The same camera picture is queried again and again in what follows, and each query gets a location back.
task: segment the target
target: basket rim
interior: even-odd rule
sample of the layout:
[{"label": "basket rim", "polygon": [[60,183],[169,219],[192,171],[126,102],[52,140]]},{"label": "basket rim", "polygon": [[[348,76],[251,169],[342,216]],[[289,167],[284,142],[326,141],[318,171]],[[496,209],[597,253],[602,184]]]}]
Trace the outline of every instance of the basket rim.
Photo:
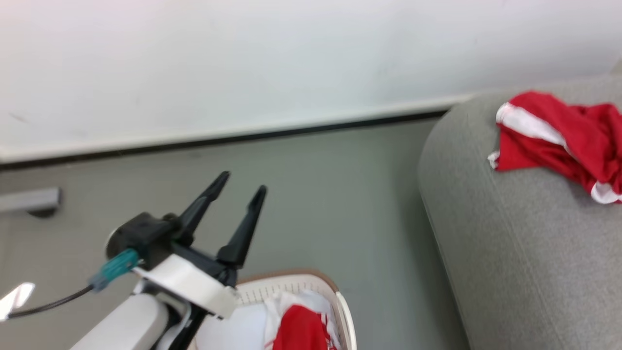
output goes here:
[{"label": "basket rim", "polygon": [[286,277],[289,275],[312,275],[326,282],[326,284],[329,285],[330,289],[332,289],[334,293],[339,291],[339,288],[337,288],[337,284],[333,282],[333,280],[331,280],[328,276],[326,276],[322,272],[319,272],[318,270],[314,270],[312,268],[294,268],[290,270],[281,270],[281,271],[276,271],[276,272],[253,275],[247,278],[241,278],[238,281],[238,285],[259,281],[259,280],[263,280],[266,278]]}]

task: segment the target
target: white plastic basket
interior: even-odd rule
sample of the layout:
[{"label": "white plastic basket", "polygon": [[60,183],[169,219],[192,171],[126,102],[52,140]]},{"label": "white plastic basket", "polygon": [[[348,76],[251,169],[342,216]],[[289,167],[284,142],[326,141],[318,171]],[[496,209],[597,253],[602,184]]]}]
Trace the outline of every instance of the white plastic basket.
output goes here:
[{"label": "white plastic basket", "polygon": [[[326,298],[333,307],[342,350],[356,350],[356,333],[348,303],[337,285],[324,274],[314,270],[290,270],[241,280],[236,286],[239,306],[263,303],[279,290],[298,294],[312,290]],[[188,350],[198,350],[196,338]]]}]

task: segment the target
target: red and white shirt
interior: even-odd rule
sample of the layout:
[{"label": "red and white shirt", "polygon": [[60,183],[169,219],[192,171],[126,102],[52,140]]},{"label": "red and white shirt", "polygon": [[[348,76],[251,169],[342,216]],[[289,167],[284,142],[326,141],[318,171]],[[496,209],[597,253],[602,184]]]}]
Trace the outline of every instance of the red and white shirt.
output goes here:
[{"label": "red and white shirt", "polygon": [[318,293],[279,292],[264,303],[265,350],[341,349],[332,307]]},{"label": "red and white shirt", "polygon": [[566,105],[554,96],[522,93],[496,115],[497,171],[549,168],[579,182],[602,204],[622,202],[622,116],[610,104]]}]

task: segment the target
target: gray fabric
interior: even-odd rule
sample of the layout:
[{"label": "gray fabric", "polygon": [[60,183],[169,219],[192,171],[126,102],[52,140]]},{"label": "gray fabric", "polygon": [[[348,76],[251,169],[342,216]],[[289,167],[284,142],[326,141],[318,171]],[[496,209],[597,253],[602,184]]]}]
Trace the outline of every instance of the gray fabric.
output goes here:
[{"label": "gray fabric", "polygon": [[[622,79],[546,88],[622,105]],[[494,116],[516,92],[476,98],[435,126],[422,197],[473,350],[622,348],[622,206],[544,169],[494,172]]]}]

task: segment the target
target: red cloth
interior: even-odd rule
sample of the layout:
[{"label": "red cloth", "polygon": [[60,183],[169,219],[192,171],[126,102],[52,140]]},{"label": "red cloth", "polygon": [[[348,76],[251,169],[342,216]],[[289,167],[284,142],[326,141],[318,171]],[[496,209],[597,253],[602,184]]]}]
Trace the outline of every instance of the red cloth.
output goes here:
[{"label": "red cloth", "polygon": [[549,94],[526,92],[499,109],[497,125],[498,171],[546,167],[588,193],[600,182],[622,194],[622,116],[614,105],[571,106]]},{"label": "red cloth", "polygon": [[281,319],[273,350],[337,350],[322,317],[304,306],[291,306]]}]

